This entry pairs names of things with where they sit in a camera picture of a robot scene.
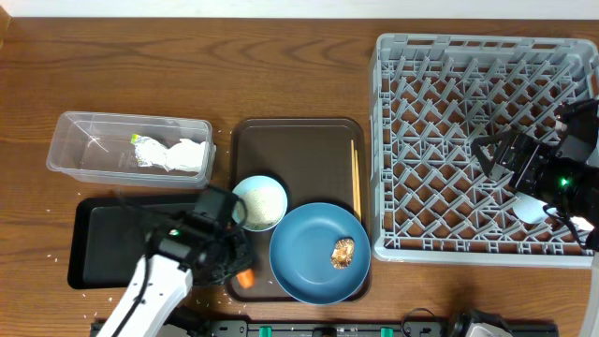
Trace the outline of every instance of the wooden chopsticks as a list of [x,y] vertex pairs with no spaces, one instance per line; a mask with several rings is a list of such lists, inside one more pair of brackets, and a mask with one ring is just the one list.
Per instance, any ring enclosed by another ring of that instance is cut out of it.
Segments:
[[354,140],[351,140],[352,151],[352,185],[354,194],[354,212],[359,222],[362,222],[361,196],[359,194],[359,165],[358,150],[354,148]]

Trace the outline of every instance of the plastic dish rack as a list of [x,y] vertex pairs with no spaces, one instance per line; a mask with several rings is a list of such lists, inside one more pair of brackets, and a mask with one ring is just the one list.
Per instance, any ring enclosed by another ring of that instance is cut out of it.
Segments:
[[[487,179],[472,139],[517,128],[544,142],[556,107],[599,89],[587,40],[384,34],[370,62],[373,254],[384,261],[588,268],[592,252]],[[587,232],[580,232],[582,240]]]

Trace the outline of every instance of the wood grain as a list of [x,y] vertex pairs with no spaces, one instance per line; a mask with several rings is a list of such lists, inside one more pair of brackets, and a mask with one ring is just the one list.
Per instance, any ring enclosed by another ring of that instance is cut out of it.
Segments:
[[[114,186],[46,169],[62,112],[206,119],[220,149],[213,182],[225,185],[229,132],[247,118],[347,116],[362,126],[369,148],[368,62],[376,38],[389,32],[599,41],[598,22],[13,20],[0,51],[0,335],[86,336],[123,294],[66,283],[75,208]],[[244,307],[227,304],[222,288],[194,289],[186,302],[211,317],[241,311],[254,320],[304,321],[392,321],[414,307],[448,316],[475,306],[554,320],[563,336],[576,336],[589,283],[581,270],[374,261],[373,287],[359,303]]]
[[8,25],[10,24],[10,15],[0,6],[0,48],[3,45],[3,37],[6,31],[8,30]]

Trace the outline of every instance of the clear plastic container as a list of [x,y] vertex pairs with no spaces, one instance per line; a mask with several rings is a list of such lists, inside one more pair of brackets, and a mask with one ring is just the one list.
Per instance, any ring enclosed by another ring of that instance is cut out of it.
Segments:
[[[133,134],[151,137],[167,147],[179,139],[207,141],[200,172],[138,167]],[[202,188],[210,180],[215,152],[212,126],[206,121],[68,111],[58,120],[46,165],[87,183]]]

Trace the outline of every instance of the black cable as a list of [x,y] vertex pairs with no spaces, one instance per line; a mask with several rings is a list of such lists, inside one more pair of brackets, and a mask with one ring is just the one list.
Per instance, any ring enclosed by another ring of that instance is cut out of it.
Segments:
[[138,305],[142,302],[145,303],[145,300],[143,299],[143,295],[145,295],[146,288],[148,287],[148,282],[150,281],[150,259],[145,255],[144,255],[144,258],[145,258],[146,263],[145,263],[145,272],[143,274],[143,284],[141,284],[141,289],[139,290],[138,295],[133,300],[133,305],[131,305],[131,308],[129,308],[129,311],[123,317],[123,320],[121,321],[119,326],[112,333],[112,337],[119,336],[119,334],[121,333],[121,330],[124,328],[124,326],[129,321],[129,318],[131,318],[131,316],[133,315],[135,310],[138,308]]
[[[143,283],[141,284],[141,288],[139,289],[139,293],[138,295],[133,299],[133,304],[131,305],[131,308],[129,308],[129,311],[125,314],[125,316],[123,317],[123,320],[121,321],[121,323],[119,323],[119,326],[116,328],[116,330],[112,333],[112,337],[118,337],[119,334],[121,333],[121,331],[123,330],[124,326],[127,324],[127,322],[129,321],[129,318],[131,318],[131,316],[135,313],[135,310],[138,308],[140,303],[144,302],[143,296],[146,293],[146,289],[148,287],[148,284],[150,282],[150,272],[151,272],[151,268],[150,268],[150,259],[148,258],[148,256],[151,255],[151,245],[150,245],[150,241],[146,241],[145,238],[145,232],[143,230],[143,228],[141,227],[141,225],[139,224],[139,217],[142,215],[145,215],[145,213],[156,213],[159,215],[166,215],[166,213],[163,212],[158,212],[158,211],[154,211],[154,210],[148,210],[130,200],[127,200],[122,194],[120,190],[116,191],[116,195],[117,198],[122,202],[122,206],[126,209],[129,210],[135,210],[137,218],[136,218],[136,222],[134,223],[135,226],[139,229],[139,233],[143,242],[143,245],[145,247],[145,254],[143,255],[143,258],[145,260],[144,263],[144,273],[143,273]],[[153,234],[156,231],[156,227],[152,228],[152,234],[150,236],[150,238],[152,238]]]
[[[120,190],[116,191],[116,195],[117,198],[122,202],[124,207],[129,207],[131,209],[140,211],[138,214],[144,214],[146,213],[154,213],[156,215],[161,215],[161,216],[172,216],[172,214],[168,214],[165,212],[160,212],[160,211],[156,211],[156,210],[148,210],[147,208],[138,205],[135,202],[132,202],[130,200],[127,200],[122,194]],[[242,200],[241,198],[239,199],[239,202],[241,203],[241,206],[243,207],[244,210],[244,214],[245,216],[243,217],[242,220],[240,220],[240,222],[237,224],[237,228],[242,228],[242,226],[245,224],[245,221],[248,218],[248,212],[247,212],[247,205],[245,204],[245,201]],[[143,232],[143,228],[141,228],[141,226],[139,225],[139,219],[136,222],[137,227],[139,228],[139,230],[141,231],[142,234],[142,238],[144,241],[144,244],[146,246],[146,254],[143,256],[145,259],[145,271],[144,271],[144,275],[143,275],[143,283],[141,284],[141,289],[139,290],[138,295],[134,298],[133,300],[133,305],[131,305],[131,308],[129,308],[129,311],[126,313],[126,315],[123,317],[123,320],[121,321],[121,323],[119,324],[119,326],[117,327],[117,329],[112,333],[112,337],[118,337],[119,334],[121,333],[121,330],[123,330],[124,326],[127,324],[127,322],[129,321],[129,318],[131,318],[131,316],[135,313],[135,310],[138,308],[140,303],[144,303],[144,299],[143,296],[145,295],[146,289],[148,287],[148,283],[150,282],[150,259],[148,258],[148,256],[150,256],[152,254],[152,244],[151,241],[154,237],[154,234],[157,230],[156,227],[153,227],[152,229],[152,234],[150,235],[150,238],[148,241],[145,240],[145,233]]]
[[416,309],[412,309],[412,310],[411,310],[411,311],[410,311],[410,312],[409,312],[409,313],[408,313],[408,314],[407,314],[407,315],[406,315],[406,316],[403,318],[403,320],[402,320],[402,336],[403,336],[403,337],[412,337],[412,336],[410,335],[410,332],[406,331],[406,330],[403,328],[403,324],[404,324],[405,322],[407,322],[407,320],[408,320],[408,318],[410,317],[410,315],[412,315],[413,313],[419,312],[419,311],[421,311],[421,312],[426,312],[426,313],[429,313],[429,314],[431,314],[431,315],[432,315],[432,318],[434,318],[434,320],[435,320],[437,323],[441,324],[441,320],[440,320],[439,318],[437,318],[437,316],[436,316],[436,315],[434,315],[434,314],[432,313],[432,311],[431,311],[431,310],[429,310],[429,309],[427,309],[427,308],[416,308]]
[[568,215],[566,216],[558,216],[555,214],[551,214],[549,213],[550,209],[556,209],[557,210],[557,214],[561,214],[560,210],[557,209],[557,207],[553,206],[553,205],[549,205],[546,204],[545,206],[543,206],[543,212],[545,212],[545,214],[550,217],[551,219],[555,220],[558,222],[558,224],[561,224],[563,226],[566,226],[569,230],[570,233],[572,234],[572,237],[574,237],[574,240],[576,240],[576,242],[578,243],[578,245],[580,246],[580,248],[582,249],[589,249],[587,248],[587,246],[582,243],[582,240],[580,239],[580,236],[578,235],[578,230],[576,228],[576,226],[572,223],[572,221],[570,221],[570,217]]

